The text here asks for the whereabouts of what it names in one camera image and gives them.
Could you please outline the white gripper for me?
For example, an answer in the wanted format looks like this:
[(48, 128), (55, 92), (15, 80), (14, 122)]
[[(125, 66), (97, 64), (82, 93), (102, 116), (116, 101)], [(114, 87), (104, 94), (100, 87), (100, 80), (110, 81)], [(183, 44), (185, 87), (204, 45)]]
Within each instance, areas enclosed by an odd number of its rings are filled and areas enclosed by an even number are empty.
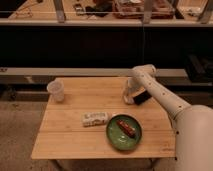
[(136, 105), (140, 105), (151, 98), (151, 95), (134, 78), (129, 78), (128, 81)]

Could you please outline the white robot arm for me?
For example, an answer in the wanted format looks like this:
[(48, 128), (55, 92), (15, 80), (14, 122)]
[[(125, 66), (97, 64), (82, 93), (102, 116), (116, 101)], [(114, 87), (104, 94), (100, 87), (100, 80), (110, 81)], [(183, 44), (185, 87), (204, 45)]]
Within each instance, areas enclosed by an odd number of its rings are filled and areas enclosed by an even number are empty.
[(175, 171), (213, 171), (213, 109), (191, 105), (155, 79), (152, 64), (132, 68), (127, 96), (143, 87), (175, 122)]

